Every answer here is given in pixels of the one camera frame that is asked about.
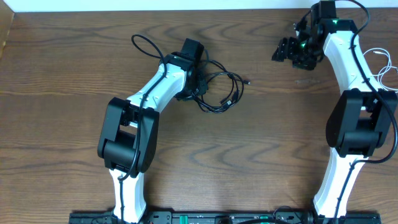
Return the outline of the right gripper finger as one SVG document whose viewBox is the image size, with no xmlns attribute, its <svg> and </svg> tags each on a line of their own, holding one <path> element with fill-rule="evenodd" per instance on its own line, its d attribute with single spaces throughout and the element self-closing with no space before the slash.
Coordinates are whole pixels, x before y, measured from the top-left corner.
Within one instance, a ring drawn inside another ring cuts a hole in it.
<svg viewBox="0 0 398 224">
<path fill-rule="evenodd" d="M 290 50 L 290 39 L 282 38 L 278 44 L 277 51 L 278 52 L 288 52 Z"/>
<path fill-rule="evenodd" d="M 275 62 L 283 62 L 285 59 L 288 58 L 288 54 L 289 54 L 289 52 L 286 50 L 277 49 L 273 53 L 271 60 L 275 61 Z"/>
</svg>

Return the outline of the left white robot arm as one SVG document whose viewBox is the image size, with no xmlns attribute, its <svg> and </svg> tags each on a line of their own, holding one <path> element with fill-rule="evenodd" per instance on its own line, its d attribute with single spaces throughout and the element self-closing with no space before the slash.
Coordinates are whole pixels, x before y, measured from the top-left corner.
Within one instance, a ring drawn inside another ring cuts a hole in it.
<svg viewBox="0 0 398 224">
<path fill-rule="evenodd" d="M 188 101 L 206 92 L 199 72 L 204 50 L 186 39 L 181 51 L 158 54 L 158 70 L 140 91 L 108 103 L 97 153 L 114 182 L 113 223 L 139 223 L 144 216 L 144 172 L 154 158 L 160 114 L 172 98 Z"/>
</svg>

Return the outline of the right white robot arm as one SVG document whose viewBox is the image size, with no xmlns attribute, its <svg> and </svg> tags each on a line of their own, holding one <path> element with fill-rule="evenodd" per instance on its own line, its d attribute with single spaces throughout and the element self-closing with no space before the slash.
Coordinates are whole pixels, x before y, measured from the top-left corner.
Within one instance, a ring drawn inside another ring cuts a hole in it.
<svg viewBox="0 0 398 224">
<path fill-rule="evenodd" d="M 372 75 L 359 45 L 360 28 L 341 19 L 334 1 L 314 4 L 295 25 L 295 37 L 279 42 L 272 59 L 291 60 L 294 68 L 313 70 L 327 58 L 340 88 L 340 98 L 326 123 L 330 158 L 312 208 L 300 223 L 380 223 L 371 212 L 348 212 L 349 195 L 365 164 L 373 163 L 389 130 L 397 129 L 397 93 Z"/>
</svg>

